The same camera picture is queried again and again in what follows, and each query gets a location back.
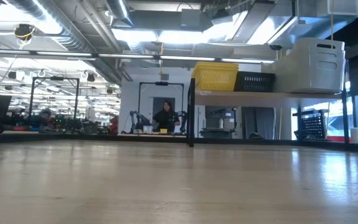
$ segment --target silver duct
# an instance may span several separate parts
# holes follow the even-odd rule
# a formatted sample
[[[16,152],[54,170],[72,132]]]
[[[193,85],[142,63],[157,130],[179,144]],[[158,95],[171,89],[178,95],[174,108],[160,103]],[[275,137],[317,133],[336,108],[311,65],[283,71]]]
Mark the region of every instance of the silver duct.
[[[129,6],[126,0],[106,0],[107,8],[115,19],[119,19],[122,22],[130,26],[134,26],[129,18]],[[128,47],[134,54],[146,54],[146,50],[141,42],[128,42]]]
[[[126,0],[106,0],[106,2],[109,12],[115,19],[119,19],[130,26],[134,26],[129,19],[129,6]]]
[[[52,0],[4,0],[13,5],[21,12],[32,16],[40,23],[50,22],[58,24],[62,31],[62,37],[54,38],[68,51],[72,52],[95,52],[94,47],[87,41],[82,33],[72,24],[71,20],[60,10]],[[100,58],[86,62],[99,70],[103,78],[108,82],[119,83],[121,77]]]

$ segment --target white storage bin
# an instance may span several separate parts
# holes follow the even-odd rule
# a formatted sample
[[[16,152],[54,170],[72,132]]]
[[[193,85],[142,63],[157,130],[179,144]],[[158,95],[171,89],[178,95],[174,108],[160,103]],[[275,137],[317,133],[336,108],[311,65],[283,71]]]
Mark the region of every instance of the white storage bin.
[[[345,43],[340,41],[302,38],[289,55],[270,65],[262,64],[262,72],[276,74],[275,92],[340,93],[344,48]]]

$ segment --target white shelf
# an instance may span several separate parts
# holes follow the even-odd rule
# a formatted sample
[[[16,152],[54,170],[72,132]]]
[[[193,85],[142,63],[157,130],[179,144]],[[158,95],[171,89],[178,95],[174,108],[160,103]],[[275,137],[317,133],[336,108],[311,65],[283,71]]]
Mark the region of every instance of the white shelf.
[[[254,106],[254,107],[291,107],[311,106],[340,100],[341,94],[309,93],[258,93],[230,91],[196,90],[196,105],[208,106]]]

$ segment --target black jacket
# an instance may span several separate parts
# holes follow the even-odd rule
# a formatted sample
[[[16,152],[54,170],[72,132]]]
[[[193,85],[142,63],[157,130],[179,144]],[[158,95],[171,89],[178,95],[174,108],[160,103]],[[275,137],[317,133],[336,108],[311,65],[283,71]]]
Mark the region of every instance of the black jacket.
[[[175,122],[179,121],[175,112],[161,110],[154,115],[153,120],[158,123],[158,129],[167,129],[168,132],[175,131]]]

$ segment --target yellow object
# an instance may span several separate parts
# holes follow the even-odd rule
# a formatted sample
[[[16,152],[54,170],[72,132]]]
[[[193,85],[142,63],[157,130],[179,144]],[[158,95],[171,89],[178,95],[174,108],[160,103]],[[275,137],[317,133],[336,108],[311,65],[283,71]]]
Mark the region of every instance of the yellow object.
[[[236,63],[198,62],[192,77],[197,90],[233,91],[238,71]]]

